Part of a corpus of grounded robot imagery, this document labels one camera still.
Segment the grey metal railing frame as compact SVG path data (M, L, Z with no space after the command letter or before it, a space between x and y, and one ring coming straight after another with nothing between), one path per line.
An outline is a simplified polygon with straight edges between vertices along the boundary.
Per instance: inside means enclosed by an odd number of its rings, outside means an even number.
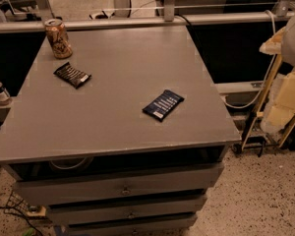
M0 0L0 31L59 17L70 29L279 22L295 0Z

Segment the black rxbar chocolate wrapper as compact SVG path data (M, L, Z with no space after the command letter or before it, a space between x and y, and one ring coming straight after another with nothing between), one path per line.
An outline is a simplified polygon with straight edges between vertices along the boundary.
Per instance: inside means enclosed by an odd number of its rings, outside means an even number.
M57 68L54 75L75 89L83 86L91 78L91 74L74 68L69 62Z

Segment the grey drawer cabinet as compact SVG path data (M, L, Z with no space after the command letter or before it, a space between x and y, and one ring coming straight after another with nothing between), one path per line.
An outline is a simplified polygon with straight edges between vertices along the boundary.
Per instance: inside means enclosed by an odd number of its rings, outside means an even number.
M0 131L0 165L18 182L222 162L238 131L179 27L74 31L72 88L43 44ZM142 109L169 89L185 100L162 122Z

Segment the bottom grey drawer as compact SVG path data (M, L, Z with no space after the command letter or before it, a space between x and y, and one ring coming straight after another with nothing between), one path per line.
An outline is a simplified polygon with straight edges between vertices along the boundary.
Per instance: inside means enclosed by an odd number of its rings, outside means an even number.
M70 236L137 236L139 233L180 229L192 226L197 215L192 212L138 218L132 220L116 220L111 222L92 223L90 225L70 226Z

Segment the blue rxbar blueberry wrapper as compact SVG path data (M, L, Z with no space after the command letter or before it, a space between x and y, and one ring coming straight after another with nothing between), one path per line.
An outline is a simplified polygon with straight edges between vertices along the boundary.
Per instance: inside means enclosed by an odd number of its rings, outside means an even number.
M179 94L166 89L161 95L154 99L150 104L142 109L142 111L162 122L185 98Z

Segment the middle grey drawer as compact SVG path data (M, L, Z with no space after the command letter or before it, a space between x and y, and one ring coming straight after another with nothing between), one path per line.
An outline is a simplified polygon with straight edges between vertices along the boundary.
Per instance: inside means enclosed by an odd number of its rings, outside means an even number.
M53 206L47 217L61 225L87 224L154 215L195 212L207 201L200 190Z

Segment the grey drawer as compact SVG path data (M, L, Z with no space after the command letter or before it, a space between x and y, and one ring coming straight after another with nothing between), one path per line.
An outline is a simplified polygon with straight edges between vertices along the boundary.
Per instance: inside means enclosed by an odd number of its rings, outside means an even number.
M119 172L43 181L18 182L14 190L35 206L108 200L212 187L222 162Z
M53 206L47 217L61 225L87 224L154 215L195 212L207 201L200 190Z
M138 218L132 220L116 220L111 222L92 223L90 225L70 226L70 236L137 236L139 233L180 229L192 226L197 215L192 212Z

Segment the yellow foam padded cart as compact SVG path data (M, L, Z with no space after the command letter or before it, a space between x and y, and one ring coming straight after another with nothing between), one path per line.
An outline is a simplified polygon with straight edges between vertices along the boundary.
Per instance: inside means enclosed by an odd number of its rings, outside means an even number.
M276 58L263 87L262 95L259 97L258 103L248 118L248 123L242 134L242 143L237 145L238 152L244 150L250 138L250 133L258 119L258 113L266 100L266 96L272 89L274 93L263 114L263 130L265 131L267 128L283 128L291 120L295 119L295 66L285 63L282 59L281 43L284 30L285 27L280 29L260 47L262 53L275 55Z

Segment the top grey drawer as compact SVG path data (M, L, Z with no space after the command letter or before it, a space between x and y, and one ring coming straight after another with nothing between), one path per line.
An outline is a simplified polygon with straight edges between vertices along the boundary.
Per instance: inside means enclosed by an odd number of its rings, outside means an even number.
M14 190L35 206L108 200L212 187L222 162L119 172L43 181L18 182Z

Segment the orange soda can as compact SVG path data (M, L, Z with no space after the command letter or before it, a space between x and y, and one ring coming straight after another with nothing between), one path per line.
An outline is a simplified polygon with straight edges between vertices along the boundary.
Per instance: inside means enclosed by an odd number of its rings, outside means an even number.
M44 25L54 56L58 59L70 57L73 51L64 23L59 19L50 19Z

